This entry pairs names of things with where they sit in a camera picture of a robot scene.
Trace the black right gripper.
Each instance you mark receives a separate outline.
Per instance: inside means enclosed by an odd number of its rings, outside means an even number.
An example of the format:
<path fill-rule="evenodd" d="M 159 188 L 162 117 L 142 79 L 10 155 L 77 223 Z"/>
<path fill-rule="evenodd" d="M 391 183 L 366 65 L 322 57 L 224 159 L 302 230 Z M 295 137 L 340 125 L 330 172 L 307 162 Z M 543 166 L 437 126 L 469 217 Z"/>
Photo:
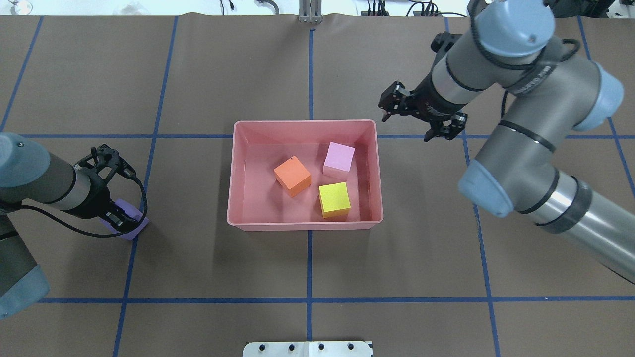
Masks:
<path fill-rule="evenodd" d="M 395 81 L 380 96 L 378 108 L 382 110 L 382 122 L 393 115 L 413 116 L 428 122 L 430 129 L 424 135 L 424 142 L 433 138 L 454 140 L 466 127 L 468 114 L 457 113 L 466 104 L 445 99 L 433 84 L 433 76 L 426 75 L 413 91 L 406 90 L 403 83 Z"/>

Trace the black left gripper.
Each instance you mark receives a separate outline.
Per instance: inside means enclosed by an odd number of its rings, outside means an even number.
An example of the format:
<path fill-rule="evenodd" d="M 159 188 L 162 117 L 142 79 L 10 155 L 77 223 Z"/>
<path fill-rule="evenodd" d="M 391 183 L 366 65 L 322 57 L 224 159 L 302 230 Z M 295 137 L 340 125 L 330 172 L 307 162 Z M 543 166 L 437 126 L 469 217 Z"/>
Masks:
<path fill-rule="evenodd" d="M 104 225 L 112 233 L 131 232 L 137 221 L 111 200 L 107 184 L 99 176 L 89 176 L 89 193 L 79 206 L 79 217 L 104 219 Z"/>

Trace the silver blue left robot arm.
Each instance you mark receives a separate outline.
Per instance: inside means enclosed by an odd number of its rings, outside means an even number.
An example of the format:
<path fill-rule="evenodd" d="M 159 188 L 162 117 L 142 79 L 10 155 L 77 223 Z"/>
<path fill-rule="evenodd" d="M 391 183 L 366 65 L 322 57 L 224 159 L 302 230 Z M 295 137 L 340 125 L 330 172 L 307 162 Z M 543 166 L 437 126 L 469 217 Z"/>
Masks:
<path fill-rule="evenodd" d="M 114 176 L 140 188 L 142 208 L 113 200 Z M 9 318 L 50 291 L 45 272 L 10 219 L 21 210 L 38 212 L 87 237 L 135 238 L 149 219 L 146 190 L 135 169 L 108 145 L 92 147 L 75 164 L 38 142 L 16 133 L 0 136 L 0 257 L 2 319 Z"/>

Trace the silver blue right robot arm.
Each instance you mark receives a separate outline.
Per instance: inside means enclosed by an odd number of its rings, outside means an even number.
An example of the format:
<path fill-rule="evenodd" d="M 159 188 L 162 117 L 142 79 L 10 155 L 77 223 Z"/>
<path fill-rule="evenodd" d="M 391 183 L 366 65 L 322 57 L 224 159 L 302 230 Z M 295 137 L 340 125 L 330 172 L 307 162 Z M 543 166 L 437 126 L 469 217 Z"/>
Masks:
<path fill-rule="evenodd" d="M 580 43 L 554 34 L 542 0 L 469 4 L 470 28 L 438 34 L 435 64 L 414 90 L 398 81 L 381 95 L 382 120 L 413 116 L 430 125 L 425 141 L 452 140 L 466 127 L 463 108 L 494 84 L 515 97 L 460 179 L 459 191 L 497 217 L 518 212 L 565 235 L 603 266 L 634 281 L 634 216 L 579 178 L 551 165 L 570 131 L 603 124 L 624 88 Z"/>

